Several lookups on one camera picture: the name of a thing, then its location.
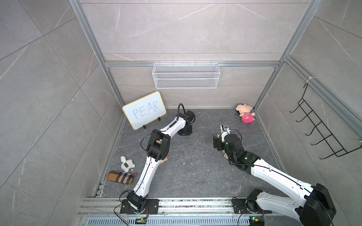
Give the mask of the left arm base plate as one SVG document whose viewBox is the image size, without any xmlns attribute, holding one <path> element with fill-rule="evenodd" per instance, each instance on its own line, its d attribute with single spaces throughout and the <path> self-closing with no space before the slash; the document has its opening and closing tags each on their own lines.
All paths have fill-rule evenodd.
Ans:
<svg viewBox="0 0 362 226">
<path fill-rule="evenodd" d="M 146 199 L 138 206 L 131 204 L 124 199 L 121 204 L 120 214 L 157 214 L 159 209 L 159 199 Z"/>
</svg>

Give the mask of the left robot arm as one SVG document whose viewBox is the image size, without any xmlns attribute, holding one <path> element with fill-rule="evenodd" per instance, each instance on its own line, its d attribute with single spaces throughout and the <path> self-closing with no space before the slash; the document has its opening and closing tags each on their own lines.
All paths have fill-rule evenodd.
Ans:
<svg viewBox="0 0 362 226">
<path fill-rule="evenodd" d="M 153 130 L 146 146 L 147 159 L 141 176 L 127 195 L 127 201 L 135 212 L 143 212 L 149 194 L 151 182 L 159 164 L 167 157 L 170 150 L 171 138 L 179 134 L 189 136 L 192 134 L 192 123 L 196 120 L 195 114 L 188 110 L 177 113 L 174 120 L 160 130 Z"/>
</svg>

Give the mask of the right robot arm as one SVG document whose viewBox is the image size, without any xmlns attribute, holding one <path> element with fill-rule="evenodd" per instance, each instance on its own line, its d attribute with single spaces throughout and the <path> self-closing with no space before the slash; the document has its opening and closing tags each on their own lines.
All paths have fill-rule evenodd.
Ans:
<svg viewBox="0 0 362 226">
<path fill-rule="evenodd" d="M 282 197 L 255 189 L 245 200 L 232 199 L 235 213 L 272 211 L 294 218 L 304 226 L 332 225 L 337 210 L 325 186 L 313 186 L 274 168 L 258 155 L 245 151 L 242 140 L 236 134 L 223 131 L 213 136 L 213 146 L 227 155 L 229 164 L 266 181 L 285 194 Z"/>
</svg>

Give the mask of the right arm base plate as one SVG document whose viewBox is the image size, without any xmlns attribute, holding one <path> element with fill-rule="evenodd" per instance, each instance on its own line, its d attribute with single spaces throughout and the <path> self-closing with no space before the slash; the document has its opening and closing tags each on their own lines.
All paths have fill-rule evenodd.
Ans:
<svg viewBox="0 0 362 226">
<path fill-rule="evenodd" d="M 271 214 L 272 211 L 262 210 L 256 201 L 233 197 L 231 199 L 235 214 Z"/>
</svg>

